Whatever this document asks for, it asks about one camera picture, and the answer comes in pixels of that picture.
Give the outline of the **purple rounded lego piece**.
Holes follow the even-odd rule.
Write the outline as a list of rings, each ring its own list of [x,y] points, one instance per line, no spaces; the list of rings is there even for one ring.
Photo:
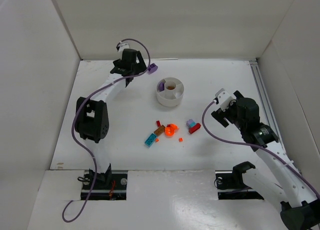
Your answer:
[[[164,91],[165,90],[165,83],[164,82],[160,82],[158,84],[157,90],[158,90],[158,92]]]

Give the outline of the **brown lego plate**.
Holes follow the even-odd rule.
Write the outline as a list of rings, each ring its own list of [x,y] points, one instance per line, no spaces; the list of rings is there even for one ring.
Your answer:
[[[153,133],[158,137],[165,132],[165,129],[166,129],[166,127],[164,125],[161,125]]]

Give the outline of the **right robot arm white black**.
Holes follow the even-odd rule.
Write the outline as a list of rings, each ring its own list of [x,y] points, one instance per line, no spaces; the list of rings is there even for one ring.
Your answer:
[[[319,225],[319,193],[301,176],[272,128],[261,122],[256,101],[239,91],[229,94],[222,88],[213,102],[218,108],[211,116],[225,128],[229,124],[235,125],[243,139],[241,144],[250,146],[277,180],[277,183],[272,182],[254,164],[245,161],[232,170],[217,172],[217,188],[226,193],[253,189],[274,206],[289,230],[310,230]]]

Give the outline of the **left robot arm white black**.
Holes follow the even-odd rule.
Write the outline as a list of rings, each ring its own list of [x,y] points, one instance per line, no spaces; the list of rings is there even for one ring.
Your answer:
[[[76,101],[71,136],[93,161],[93,169],[84,178],[92,186],[96,181],[108,185],[112,179],[111,163],[103,143],[110,128],[108,104],[147,68],[140,51],[126,48],[121,57],[113,61],[113,68],[104,83],[88,97],[79,97]]]

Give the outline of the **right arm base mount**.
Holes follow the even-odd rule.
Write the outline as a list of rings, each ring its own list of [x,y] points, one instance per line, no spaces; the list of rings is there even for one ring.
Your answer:
[[[244,184],[243,174],[256,167],[248,162],[235,165],[232,170],[216,170],[214,186],[218,200],[264,200],[251,187]]]

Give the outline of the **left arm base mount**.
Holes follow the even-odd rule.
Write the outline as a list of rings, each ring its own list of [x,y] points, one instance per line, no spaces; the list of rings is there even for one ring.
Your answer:
[[[85,200],[91,189],[95,172],[92,169],[84,172],[77,180],[81,182],[81,200]],[[90,201],[125,201],[127,199],[128,171],[120,171],[108,167],[106,172],[98,173]]]

